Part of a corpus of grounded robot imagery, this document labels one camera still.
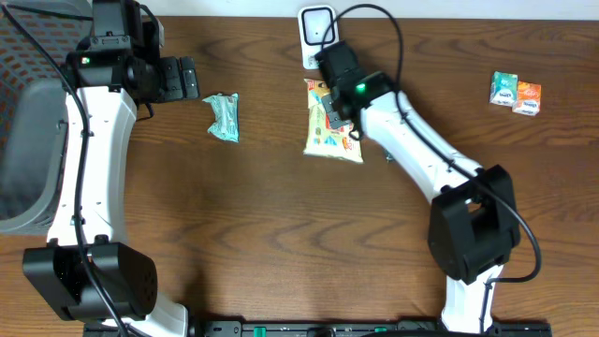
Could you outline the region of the yellow wet wipes pack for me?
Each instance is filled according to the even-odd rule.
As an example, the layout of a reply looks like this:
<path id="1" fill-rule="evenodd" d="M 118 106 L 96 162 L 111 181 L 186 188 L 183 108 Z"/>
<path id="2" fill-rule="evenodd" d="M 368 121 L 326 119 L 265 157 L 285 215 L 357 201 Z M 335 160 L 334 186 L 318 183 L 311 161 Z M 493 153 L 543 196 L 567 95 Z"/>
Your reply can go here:
<path id="1" fill-rule="evenodd" d="M 308 136 L 303 153 L 361 164 L 360 143 L 350 137 L 353 124 L 332 109 L 330 90 L 323 81 L 305 79 Z"/>

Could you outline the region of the teal wipes pack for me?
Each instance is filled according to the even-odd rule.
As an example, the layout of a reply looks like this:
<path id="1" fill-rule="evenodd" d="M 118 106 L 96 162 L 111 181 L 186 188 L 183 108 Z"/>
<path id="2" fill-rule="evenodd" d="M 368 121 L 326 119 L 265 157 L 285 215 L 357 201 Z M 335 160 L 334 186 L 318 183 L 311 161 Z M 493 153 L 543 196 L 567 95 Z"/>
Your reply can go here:
<path id="1" fill-rule="evenodd" d="M 238 103 L 239 95 L 210 95 L 203 102 L 211 105 L 214 122 L 207 132 L 220 140 L 238 142 L 240 138 Z"/>

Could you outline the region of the teal tissue pack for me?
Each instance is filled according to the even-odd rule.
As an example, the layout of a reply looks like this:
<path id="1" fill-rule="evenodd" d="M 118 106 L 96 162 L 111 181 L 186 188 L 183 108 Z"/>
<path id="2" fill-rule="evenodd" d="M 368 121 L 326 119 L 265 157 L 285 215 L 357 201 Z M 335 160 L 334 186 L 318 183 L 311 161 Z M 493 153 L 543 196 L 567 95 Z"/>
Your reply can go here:
<path id="1" fill-rule="evenodd" d="M 491 77 L 490 104 L 512 107 L 517 100 L 518 76 L 495 71 Z"/>

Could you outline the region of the orange tissue pack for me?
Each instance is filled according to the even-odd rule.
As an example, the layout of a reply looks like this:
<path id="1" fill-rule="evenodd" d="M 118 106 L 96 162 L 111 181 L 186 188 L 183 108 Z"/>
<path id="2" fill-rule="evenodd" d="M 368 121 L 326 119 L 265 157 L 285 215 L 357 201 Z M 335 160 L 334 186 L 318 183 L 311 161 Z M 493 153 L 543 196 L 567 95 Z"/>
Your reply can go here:
<path id="1" fill-rule="evenodd" d="M 515 113 L 535 116 L 541 108 L 542 86 L 536 83 L 519 81 L 517 85 L 517 99 L 512 106 Z"/>

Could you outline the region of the dark green round-label packet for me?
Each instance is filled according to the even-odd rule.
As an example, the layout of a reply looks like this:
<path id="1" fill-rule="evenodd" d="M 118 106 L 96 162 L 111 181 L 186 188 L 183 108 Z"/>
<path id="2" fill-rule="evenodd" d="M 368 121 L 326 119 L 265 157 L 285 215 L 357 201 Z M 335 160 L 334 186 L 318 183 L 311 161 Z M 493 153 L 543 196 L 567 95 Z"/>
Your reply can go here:
<path id="1" fill-rule="evenodd" d="M 391 162 L 395 161 L 395 159 L 392 156 L 392 154 L 390 152 L 388 152 L 388 151 L 385 151 L 385 158 L 386 158 L 386 160 L 387 160 L 388 163 L 391 163 Z"/>

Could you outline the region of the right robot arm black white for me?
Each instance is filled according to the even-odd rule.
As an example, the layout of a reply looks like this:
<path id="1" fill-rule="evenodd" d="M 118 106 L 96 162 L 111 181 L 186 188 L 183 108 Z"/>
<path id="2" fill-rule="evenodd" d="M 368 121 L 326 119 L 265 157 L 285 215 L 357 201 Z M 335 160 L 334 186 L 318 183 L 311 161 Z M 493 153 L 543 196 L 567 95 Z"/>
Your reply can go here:
<path id="1" fill-rule="evenodd" d="M 484 169 L 434 131 L 383 72 L 367 74 L 344 42 L 315 56 L 330 89 L 331 106 L 361 136 L 389 152 L 431 205 L 428 246 L 446 275 L 443 326 L 450 331 L 490 330 L 493 289 L 520 242 L 509 209 L 512 180 L 500 166 Z"/>

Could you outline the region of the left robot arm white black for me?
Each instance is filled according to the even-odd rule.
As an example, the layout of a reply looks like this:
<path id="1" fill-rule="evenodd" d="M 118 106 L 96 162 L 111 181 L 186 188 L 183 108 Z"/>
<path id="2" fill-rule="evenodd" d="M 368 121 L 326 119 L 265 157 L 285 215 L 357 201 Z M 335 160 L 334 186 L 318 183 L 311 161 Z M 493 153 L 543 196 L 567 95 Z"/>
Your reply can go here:
<path id="1" fill-rule="evenodd" d="M 164 57 L 164 29 L 136 1 L 96 1 L 89 43 L 57 69 L 67 135 L 58 206 L 22 269 L 64 321 L 109 336 L 198 336 L 182 304 L 158 289 L 154 262 L 128 246 L 124 178 L 140 106 L 196 99 L 195 63 Z"/>

